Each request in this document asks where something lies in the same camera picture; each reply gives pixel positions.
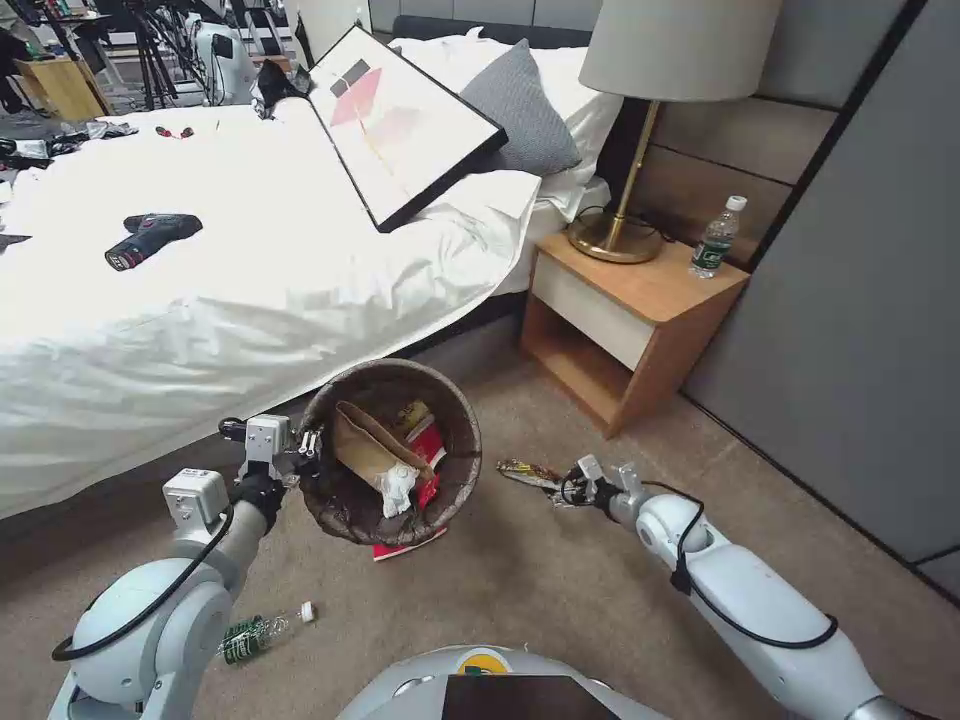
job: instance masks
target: trash can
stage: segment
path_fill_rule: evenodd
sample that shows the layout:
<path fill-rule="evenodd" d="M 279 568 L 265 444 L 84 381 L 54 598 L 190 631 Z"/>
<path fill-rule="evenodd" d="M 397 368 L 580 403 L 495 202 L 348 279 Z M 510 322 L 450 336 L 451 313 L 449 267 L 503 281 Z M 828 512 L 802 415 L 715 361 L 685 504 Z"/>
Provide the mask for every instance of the trash can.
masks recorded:
<path fill-rule="evenodd" d="M 413 503 L 384 518 L 380 493 L 337 461 L 333 412 L 341 400 L 385 425 L 415 400 L 430 408 L 447 455 L 437 467 L 437 495 L 426 508 Z M 328 382 L 307 406 L 298 435 L 315 430 L 323 442 L 320 471 L 301 479 L 304 502 L 324 532 L 361 545 L 417 545 L 429 539 L 463 507 L 480 475 L 480 426 L 467 399 L 443 374 L 409 360 L 372 360 Z"/>

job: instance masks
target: cordless drill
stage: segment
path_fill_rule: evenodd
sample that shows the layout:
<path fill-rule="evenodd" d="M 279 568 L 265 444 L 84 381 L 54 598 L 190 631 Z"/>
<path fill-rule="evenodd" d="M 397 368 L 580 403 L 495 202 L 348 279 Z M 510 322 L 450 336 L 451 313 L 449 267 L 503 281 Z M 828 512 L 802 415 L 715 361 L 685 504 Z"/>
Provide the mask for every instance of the cordless drill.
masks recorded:
<path fill-rule="evenodd" d="M 104 253 L 114 270 L 134 268 L 174 240 L 184 240 L 203 228 L 196 215 L 180 213 L 131 215 L 123 221 L 133 233 Z"/>

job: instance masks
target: artwork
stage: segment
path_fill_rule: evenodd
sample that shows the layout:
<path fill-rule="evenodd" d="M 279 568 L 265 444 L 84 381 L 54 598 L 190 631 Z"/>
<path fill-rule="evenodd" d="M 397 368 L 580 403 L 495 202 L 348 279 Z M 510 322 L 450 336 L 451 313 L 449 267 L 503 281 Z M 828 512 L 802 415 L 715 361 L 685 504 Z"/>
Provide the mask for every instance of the artwork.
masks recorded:
<path fill-rule="evenodd" d="M 310 71 L 310 102 L 380 232 L 507 142 L 499 125 L 354 26 Z"/>

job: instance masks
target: black picture frame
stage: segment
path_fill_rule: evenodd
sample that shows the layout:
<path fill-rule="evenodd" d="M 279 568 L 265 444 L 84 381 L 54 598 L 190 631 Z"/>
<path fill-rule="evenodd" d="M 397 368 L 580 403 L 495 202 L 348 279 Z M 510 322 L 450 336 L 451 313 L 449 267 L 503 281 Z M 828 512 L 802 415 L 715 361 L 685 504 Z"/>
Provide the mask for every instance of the black picture frame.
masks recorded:
<path fill-rule="evenodd" d="M 492 153 L 499 150 L 507 143 L 507 132 L 503 129 L 501 125 L 496 123 L 486 114 L 480 112 L 470 103 L 463 100 L 459 95 L 452 92 L 449 88 L 445 87 L 442 83 L 438 82 L 430 75 L 425 73 L 415 64 L 407 60 L 401 54 L 394 52 L 389 48 L 386 43 L 382 42 L 380 39 L 375 37 L 373 34 L 368 32 L 361 25 L 351 26 L 340 38 L 335 42 L 320 58 L 314 63 L 313 67 L 310 68 L 310 71 L 313 72 L 314 69 L 321 66 L 327 56 L 336 48 L 345 38 L 347 38 L 350 33 L 353 32 L 362 32 L 371 42 L 377 43 L 378 45 L 385 48 L 391 55 L 391 58 L 396 62 L 405 63 L 408 67 L 412 68 L 416 73 L 422 76 L 426 81 L 430 82 L 440 90 L 442 90 L 446 95 L 448 95 L 452 100 L 460 104 L 461 106 L 467 108 L 471 112 L 475 113 L 479 118 L 487 122 L 491 128 L 492 133 L 483 140 L 481 143 L 477 144 L 469 153 L 465 156 L 458 158 L 453 165 L 445 172 L 440 174 L 436 180 L 431 182 L 424 190 L 414 195 L 408 202 L 400 206 L 396 211 L 391 213 L 385 219 L 380 221 L 374 216 L 373 211 L 370 208 L 367 199 L 364 197 L 363 191 L 360 188 L 360 185 L 357 182 L 357 178 L 354 176 L 354 173 L 351 171 L 349 164 L 343 157 L 341 149 L 337 146 L 337 142 L 333 137 L 333 134 L 330 131 L 330 128 L 327 127 L 327 124 L 324 122 L 323 117 L 320 112 L 317 110 L 316 106 L 312 101 L 309 100 L 310 106 L 313 108 L 313 112 L 317 117 L 320 126 L 323 128 L 324 133 L 327 138 L 330 140 L 330 144 L 333 146 L 334 151 L 337 154 L 337 158 L 340 161 L 341 166 L 344 171 L 347 173 L 347 177 L 350 178 L 350 183 L 353 185 L 354 190 L 357 192 L 357 196 L 360 198 L 360 201 L 363 203 L 364 209 L 367 211 L 367 214 L 370 216 L 370 221 L 373 223 L 374 227 L 381 233 L 389 233 L 393 230 L 396 230 L 398 227 L 406 224 L 411 218 L 413 218 L 418 212 L 423 210 L 427 205 L 432 203 L 443 193 L 449 190 L 457 181 L 469 174 L 475 167 L 477 167 L 480 160 L 488 157 Z"/>

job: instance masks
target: green bottle label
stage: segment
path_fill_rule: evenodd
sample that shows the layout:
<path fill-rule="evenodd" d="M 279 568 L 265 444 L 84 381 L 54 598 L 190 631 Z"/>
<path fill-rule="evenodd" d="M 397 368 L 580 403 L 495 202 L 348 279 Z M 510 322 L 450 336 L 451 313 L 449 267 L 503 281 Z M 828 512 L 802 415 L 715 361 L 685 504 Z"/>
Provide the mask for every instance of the green bottle label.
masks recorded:
<path fill-rule="evenodd" d="M 716 270 L 729 249 L 728 245 L 707 244 L 701 240 L 693 251 L 693 264 L 704 270 Z"/>
<path fill-rule="evenodd" d="M 249 620 L 227 628 L 223 635 L 223 659 L 227 665 L 234 665 L 258 654 L 263 649 L 265 629 L 261 615 L 254 615 Z"/>

